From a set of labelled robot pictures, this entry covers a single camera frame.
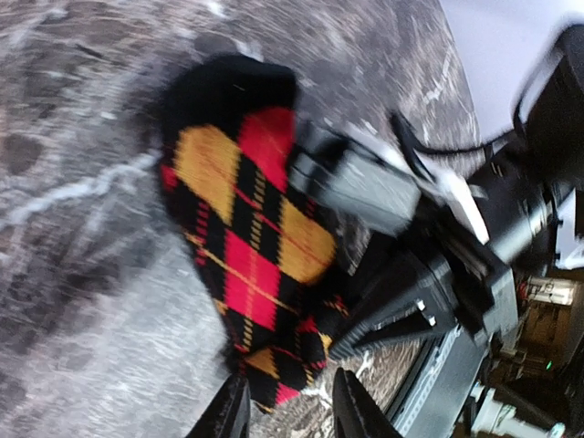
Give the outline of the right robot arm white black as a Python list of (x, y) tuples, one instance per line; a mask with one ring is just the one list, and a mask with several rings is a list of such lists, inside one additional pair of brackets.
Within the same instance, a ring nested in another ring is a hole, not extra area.
[(410, 222), (378, 227), (346, 285), (332, 359), (455, 329), (480, 344), (516, 324), (512, 264), (583, 184), (582, 26), (566, 27), (552, 52), (558, 63), (506, 145), (453, 195), (410, 189)]

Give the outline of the argyle black red orange sock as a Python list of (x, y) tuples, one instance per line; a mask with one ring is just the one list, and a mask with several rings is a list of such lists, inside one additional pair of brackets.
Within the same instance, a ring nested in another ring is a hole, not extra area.
[(222, 54), (179, 76), (162, 105), (168, 210), (264, 412), (314, 383), (349, 314), (325, 210), (287, 179), (296, 98), (290, 68)]

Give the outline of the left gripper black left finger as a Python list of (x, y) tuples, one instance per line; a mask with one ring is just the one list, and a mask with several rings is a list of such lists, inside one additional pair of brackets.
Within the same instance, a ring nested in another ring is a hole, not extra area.
[(250, 415), (247, 378), (232, 374), (185, 438), (248, 438)]

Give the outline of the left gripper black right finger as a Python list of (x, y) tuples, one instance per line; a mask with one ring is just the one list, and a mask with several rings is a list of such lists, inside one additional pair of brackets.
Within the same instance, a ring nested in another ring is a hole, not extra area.
[(353, 371), (336, 370), (332, 400), (336, 438), (402, 438)]

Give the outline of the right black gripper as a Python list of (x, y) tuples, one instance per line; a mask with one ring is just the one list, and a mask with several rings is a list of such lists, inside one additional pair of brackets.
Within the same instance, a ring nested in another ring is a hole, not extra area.
[(482, 243), (440, 212), (392, 241), (389, 262), (358, 287), (360, 299), (329, 349), (343, 360), (461, 328), (476, 343), (517, 323), (512, 266), (558, 225), (566, 183), (474, 184), (489, 238)]

